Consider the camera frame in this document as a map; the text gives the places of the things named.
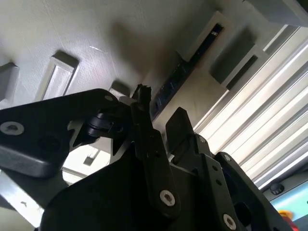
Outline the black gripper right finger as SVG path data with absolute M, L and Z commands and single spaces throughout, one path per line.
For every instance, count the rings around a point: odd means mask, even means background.
M 212 154 L 179 107 L 166 124 L 173 166 L 186 170 L 198 231 L 290 231 L 291 226 L 227 153 Z

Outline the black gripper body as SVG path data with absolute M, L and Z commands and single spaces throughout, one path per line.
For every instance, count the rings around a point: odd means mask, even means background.
M 58 193 L 43 214 L 42 231 L 220 231 L 223 222 L 208 206 L 198 178 L 171 167 L 181 212 L 169 219 L 152 208 L 143 166 L 134 149 Z

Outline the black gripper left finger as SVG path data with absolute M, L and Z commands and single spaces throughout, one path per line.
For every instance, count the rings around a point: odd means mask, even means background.
M 180 198 L 161 134 L 150 118 L 151 88 L 138 85 L 130 104 L 103 89 L 3 109 L 0 166 L 36 178 L 54 176 L 70 151 L 111 139 L 111 162 L 132 145 L 146 179 L 150 205 L 165 217 L 180 214 Z

